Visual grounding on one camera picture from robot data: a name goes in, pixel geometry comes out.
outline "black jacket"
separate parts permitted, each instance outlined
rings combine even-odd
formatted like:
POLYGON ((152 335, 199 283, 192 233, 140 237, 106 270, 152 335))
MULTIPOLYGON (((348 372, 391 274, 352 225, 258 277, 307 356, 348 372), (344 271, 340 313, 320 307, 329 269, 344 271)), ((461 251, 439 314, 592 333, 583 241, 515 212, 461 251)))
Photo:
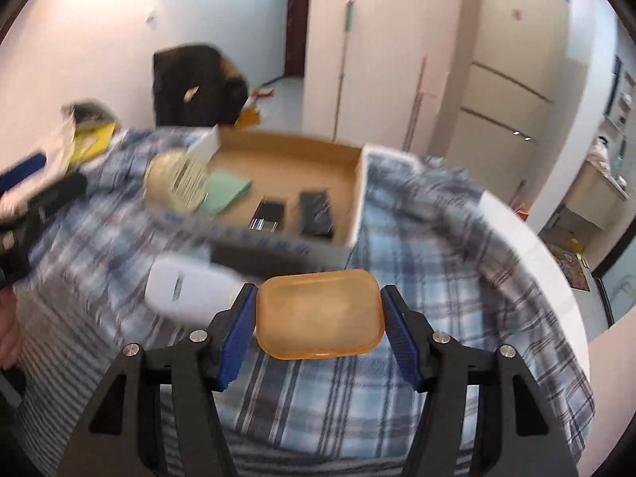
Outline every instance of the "black jacket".
POLYGON ((157 126, 234 125, 247 100, 247 83, 217 49, 179 46, 156 52, 153 60, 157 126))

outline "blue gripper pad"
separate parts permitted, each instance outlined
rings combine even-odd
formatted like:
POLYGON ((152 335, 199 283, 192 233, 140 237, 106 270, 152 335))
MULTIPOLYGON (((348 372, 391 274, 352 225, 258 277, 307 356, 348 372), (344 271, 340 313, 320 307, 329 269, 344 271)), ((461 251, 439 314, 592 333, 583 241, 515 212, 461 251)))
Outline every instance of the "blue gripper pad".
POLYGON ((424 378, 420 373, 420 354, 408 331, 403 315, 408 307, 402 299, 399 303, 393 299, 392 290, 397 292, 393 285, 388 285, 380 293, 384 311, 384 328, 402 378, 411 384, 414 390, 419 391, 424 383, 424 378))
POLYGON ((42 170, 47 164, 47 157, 38 152, 11 167, 6 172, 0 173, 0 196, 8 192, 14 186, 20 184, 30 175, 42 170))
POLYGON ((247 347, 252 342, 252 335, 256 326, 257 293, 258 288, 254 286, 240 306, 230 332, 225 337, 221 351, 221 369, 217 377, 217 382, 223 390, 227 389, 230 382, 236 380, 243 358, 245 358, 247 347))

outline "brown door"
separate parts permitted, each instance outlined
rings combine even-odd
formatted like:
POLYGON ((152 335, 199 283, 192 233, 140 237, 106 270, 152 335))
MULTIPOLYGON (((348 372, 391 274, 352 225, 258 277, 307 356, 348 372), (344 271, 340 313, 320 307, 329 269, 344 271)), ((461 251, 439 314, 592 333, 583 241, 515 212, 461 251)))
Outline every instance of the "brown door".
POLYGON ((308 16, 309 0, 287 0, 286 77, 304 77, 304 50, 307 44, 308 16))

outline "blue plaid fabric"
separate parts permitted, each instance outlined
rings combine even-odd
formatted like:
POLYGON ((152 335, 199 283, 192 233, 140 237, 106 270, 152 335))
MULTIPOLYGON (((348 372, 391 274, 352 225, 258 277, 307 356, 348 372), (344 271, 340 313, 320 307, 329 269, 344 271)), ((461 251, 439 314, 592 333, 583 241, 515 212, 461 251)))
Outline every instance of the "blue plaid fabric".
MULTIPOLYGON (((86 171, 88 199, 60 213, 32 252, 37 270, 17 289, 29 381, 19 435, 46 475, 55 475, 116 353, 128 342, 151 349, 185 334, 151 312, 143 295, 155 256, 193 239, 153 222, 142 179, 154 155, 197 137, 184 129, 128 132, 86 171)), ((591 388, 549 303, 484 219, 481 193, 441 163, 414 167, 372 155, 349 266, 380 286, 395 284, 412 310, 465 345, 515 346, 578 460, 594 414, 591 388)), ((170 388, 162 391, 169 471, 182 475, 170 388)), ((458 474, 470 465, 477 396, 469 388, 458 474)), ((398 475, 424 400, 402 380, 386 337, 366 355, 322 361, 279 361, 254 340, 237 380, 215 394, 242 476, 398 475)))

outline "white bottle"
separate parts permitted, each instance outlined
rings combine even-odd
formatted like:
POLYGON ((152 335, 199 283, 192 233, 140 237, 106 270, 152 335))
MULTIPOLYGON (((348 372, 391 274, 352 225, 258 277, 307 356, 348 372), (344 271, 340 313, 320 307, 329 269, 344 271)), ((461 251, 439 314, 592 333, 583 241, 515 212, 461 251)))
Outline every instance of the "white bottle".
POLYGON ((158 315, 204 330, 217 312, 232 306, 245 283, 227 267, 164 253, 150 269, 145 302, 158 315))

